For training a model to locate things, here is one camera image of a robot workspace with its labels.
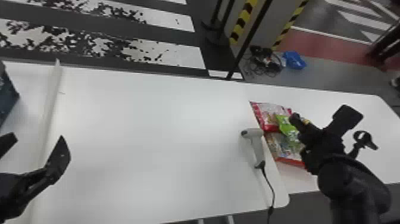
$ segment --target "black box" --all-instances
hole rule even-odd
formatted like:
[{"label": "black box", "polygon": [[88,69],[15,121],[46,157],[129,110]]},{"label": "black box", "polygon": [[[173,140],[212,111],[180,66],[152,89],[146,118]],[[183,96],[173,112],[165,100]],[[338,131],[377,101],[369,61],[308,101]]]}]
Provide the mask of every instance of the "black box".
[{"label": "black box", "polygon": [[3,62],[0,61],[0,127],[19,97],[20,94],[15,90]]}]

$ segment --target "black stand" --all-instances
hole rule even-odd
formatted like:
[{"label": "black stand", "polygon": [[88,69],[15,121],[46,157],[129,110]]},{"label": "black stand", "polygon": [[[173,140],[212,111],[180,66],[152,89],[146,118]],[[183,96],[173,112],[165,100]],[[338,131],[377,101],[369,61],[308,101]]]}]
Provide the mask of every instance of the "black stand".
[{"label": "black stand", "polygon": [[251,40],[254,37],[255,32],[257,31],[258,27],[260,26],[266,12],[268,11],[268,9],[270,8],[272,3],[272,0],[266,0],[266,2],[264,3],[264,5],[262,6],[262,9],[260,11],[260,13],[257,16],[257,19],[254,22],[253,27],[251,28],[249,35],[247,36],[245,42],[243,43],[242,48],[239,51],[239,54],[237,55],[236,59],[235,59],[235,64],[232,67],[232,69],[229,71],[228,75],[226,76],[226,80],[230,80],[233,76],[233,73],[235,72],[236,68],[238,67],[240,61],[243,58],[243,55],[245,54],[247,47],[249,46]]},{"label": "black stand", "polygon": [[229,46],[229,40],[226,38],[224,30],[226,23],[228,22],[228,18],[230,15],[230,12],[232,11],[233,4],[235,3],[235,0],[229,0],[228,6],[226,7],[226,11],[224,14],[224,17],[221,22],[221,27],[219,30],[216,32],[209,32],[207,34],[207,40],[217,46]]},{"label": "black stand", "polygon": [[206,29],[206,30],[218,30],[219,26],[215,24],[218,18],[218,14],[220,13],[221,10],[221,5],[222,5],[222,0],[218,0],[217,6],[215,6],[214,12],[212,13],[211,20],[208,22],[207,20],[201,21],[201,25]]}]

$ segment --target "red snack package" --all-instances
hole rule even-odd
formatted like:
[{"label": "red snack package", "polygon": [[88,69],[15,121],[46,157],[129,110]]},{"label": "red snack package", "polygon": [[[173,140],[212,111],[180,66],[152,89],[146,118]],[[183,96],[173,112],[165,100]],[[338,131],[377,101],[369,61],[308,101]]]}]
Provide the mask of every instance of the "red snack package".
[{"label": "red snack package", "polygon": [[290,108],[268,102],[250,102],[260,127],[265,132],[280,132],[275,114],[292,115]]}]

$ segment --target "hazard stripe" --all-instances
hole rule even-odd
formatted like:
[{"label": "hazard stripe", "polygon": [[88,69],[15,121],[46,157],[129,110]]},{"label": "hazard stripe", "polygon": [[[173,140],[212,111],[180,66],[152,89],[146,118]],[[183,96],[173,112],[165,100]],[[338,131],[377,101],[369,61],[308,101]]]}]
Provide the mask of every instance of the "hazard stripe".
[{"label": "hazard stripe", "polygon": [[276,51],[276,49],[278,48],[278,46],[280,45],[282,40],[285,38],[285,36],[288,33],[288,31],[290,30],[290,27],[293,26],[293,24],[295,23],[296,19],[299,17],[300,13],[303,12],[304,7],[308,3],[308,1],[309,0],[302,1],[301,4],[299,5],[299,7],[293,12],[292,18],[290,18],[288,23],[285,24],[285,26],[283,28],[283,31],[276,38],[276,41],[275,41],[275,43],[273,44],[273,46],[271,48],[273,51]]},{"label": "hazard stripe", "polygon": [[240,36],[245,30],[246,23],[248,23],[251,18],[251,13],[253,12],[254,7],[257,5],[257,2],[258,0],[246,1],[245,5],[243,6],[242,12],[240,12],[239,14],[236,25],[230,35],[229,42],[231,45],[236,45],[238,43]]}]

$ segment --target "metal frame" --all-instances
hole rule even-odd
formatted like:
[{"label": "metal frame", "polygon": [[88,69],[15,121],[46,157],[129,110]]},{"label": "metal frame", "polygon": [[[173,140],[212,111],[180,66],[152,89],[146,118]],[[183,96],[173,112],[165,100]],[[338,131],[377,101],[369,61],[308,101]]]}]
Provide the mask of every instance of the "metal frame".
[{"label": "metal frame", "polygon": [[260,26],[261,22],[263,21],[263,18],[265,16],[265,14],[267,13],[268,9],[270,8],[272,1],[273,0],[266,0],[264,5],[262,6],[260,13],[258,14],[253,26],[251,27],[249,35],[246,37],[246,40],[243,43],[243,46],[241,47],[241,49],[235,59],[234,66],[231,68],[231,70],[229,71],[228,75],[225,78],[226,80],[232,79],[233,73],[235,72],[240,61],[242,60],[243,56],[245,55],[247,47],[250,45],[251,40],[253,40],[254,34],[258,30],[258,27]]}]

